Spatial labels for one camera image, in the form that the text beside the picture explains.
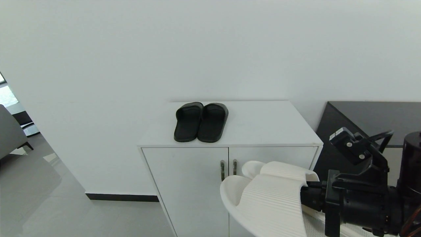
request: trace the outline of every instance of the white wall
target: white wall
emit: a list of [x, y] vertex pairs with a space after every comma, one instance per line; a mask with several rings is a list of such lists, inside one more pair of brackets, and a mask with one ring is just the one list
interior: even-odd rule
[[154, 194], [167, 101], [421, 101], [420, 1], [1, 1], [0, 70], [90, 193]]

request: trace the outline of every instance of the gray tile floor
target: gray tile floor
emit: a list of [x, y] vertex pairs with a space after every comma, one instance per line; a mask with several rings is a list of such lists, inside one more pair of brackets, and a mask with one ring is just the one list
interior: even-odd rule
[[172, 237], [159, 203], [92, 201], [42, 135], [0, 163], [1, 237]]

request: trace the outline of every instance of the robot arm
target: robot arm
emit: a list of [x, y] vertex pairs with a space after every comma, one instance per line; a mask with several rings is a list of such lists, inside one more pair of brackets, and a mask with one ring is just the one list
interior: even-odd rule
[[[413, 137], [411, 141], [407, 140], [408, 136], [405, 138], [397, 187], [387, 185], [389, 167], [381, 154], [392, 135], [393, 131], [387, 131], [364, 137], [359, 133], [352, 134], [346, 128], [331, 135], [330, 142], [353, 165], [367, 159], [371, 159], [371, 163], [358, 175], [330, 170], [328, 180], [307, 182], [308, 186], [301, 188], [301, 203], [325, 213], [326, 236], [339, 237], [342, 223], [361, 226], [381, 237], [385, 234], [412, 237], [421, 231], [421, 224], [417, 219], [421, 212], [421, 206], [418, 206], [421, 193], [416, 191], [420, 189], [411, 188], [421, 185], [421, 179], [420, 184], [414, 182], [419, 169], [413, 167], [414, 162], [421, 162], [420, 133], [416, 133], [418, 137], [409, 134], [408, 136]], [[381, 145], [375, 143], [379, 139], [384, 139]]]

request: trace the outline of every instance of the black slipper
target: black slipper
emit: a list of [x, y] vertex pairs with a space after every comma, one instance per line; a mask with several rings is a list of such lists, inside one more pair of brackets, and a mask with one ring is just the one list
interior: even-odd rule
[[228, 109], [224, 104], [206, 105], [202, 111], [202, 121], [197, 138], [205, 143], [217, 142], [222, 136], [227, 117]]
[[197, 137], [203, 104], [200, 102], [187, 103], [176, 112], [177, 125], [174, 140], [177, 142], [193, 141]]

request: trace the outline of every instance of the black cable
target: black cable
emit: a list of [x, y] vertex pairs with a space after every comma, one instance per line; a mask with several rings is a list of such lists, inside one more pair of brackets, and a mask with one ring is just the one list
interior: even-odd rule
[[371, 142], [375, 142], [377, 140], [383, 139], [380, 146], [378, 147], [378, 151], [380, 153], [383, 153], [384, 149], [386, 148], [387, 144], [389, 143], [390, 139], [392, 138], [393, 133], [394, 133], [393, 130], [389, 130], [389, 131], [382, 132], [382, 133], [376, 134], [374, 136], [371, 136], [367, 139]]

